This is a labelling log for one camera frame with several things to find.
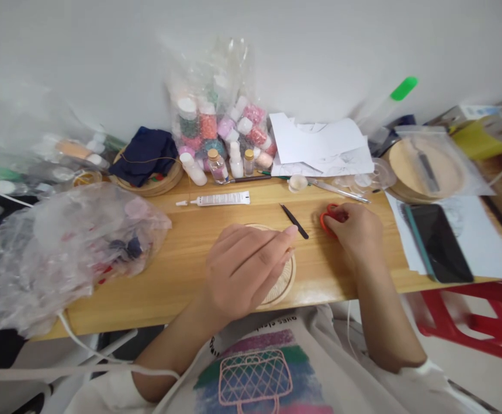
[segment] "red plastic stool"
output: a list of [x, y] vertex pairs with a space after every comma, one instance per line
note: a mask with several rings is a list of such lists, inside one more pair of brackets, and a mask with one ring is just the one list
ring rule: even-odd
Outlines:
[[[490, 335], [492, 338], [476, 339], [461, 332], [446, 309], [440, 295], [442, 290], [488, 300], [496, 313], [496, 318], [469, 314], [467, 326], [474, 331]], [[502, 282], [426, 290], [421, 295], [435, 322], [435, 327], [417, 323], [417, 328], [423, 335], [436, 336], [502, 358]]]

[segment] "person's left hand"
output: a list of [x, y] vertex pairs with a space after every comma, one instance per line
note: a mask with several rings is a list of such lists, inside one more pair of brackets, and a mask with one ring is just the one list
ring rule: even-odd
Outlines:
[[206, 284], [196, 298], [216, 330], [262, 303], [293, 255], [296, 234], [295, 225], [278, 232], [232, 224], [222, 231], [206, 259]]

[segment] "small plastic cup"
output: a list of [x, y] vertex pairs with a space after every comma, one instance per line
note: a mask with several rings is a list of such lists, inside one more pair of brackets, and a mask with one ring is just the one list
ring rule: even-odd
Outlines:
[[301, 190], [304, 190], [308, 186], [308, 180], [304, 175], [295, 174], [289, 178], [289, 191], [292, 193], [298, 193]]

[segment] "white t-shirt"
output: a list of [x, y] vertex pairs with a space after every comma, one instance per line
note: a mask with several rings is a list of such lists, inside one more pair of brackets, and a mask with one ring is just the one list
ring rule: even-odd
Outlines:
[[130, 372], [82, 387], [67, 413], [487, 413], [430, 361], [392, 374], [340, 340], [328, 305], [257, 313], [226, 327], [158, 404]]

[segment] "hand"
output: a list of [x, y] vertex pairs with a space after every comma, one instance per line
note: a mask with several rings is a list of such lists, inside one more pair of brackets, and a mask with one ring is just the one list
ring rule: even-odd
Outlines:
[[206, 284], [197, 298], [215, 330], [262, 303], [293, 255], [297, 231], [295, 225], [278, 232], [240, 224], [222, 231], [206, 259]]
[[340, 221], [325, 216], [324, 222], [353, 260], [383, 255], [383, 224], [375, 213], [353, 203], [341, 204], [333, 211]]

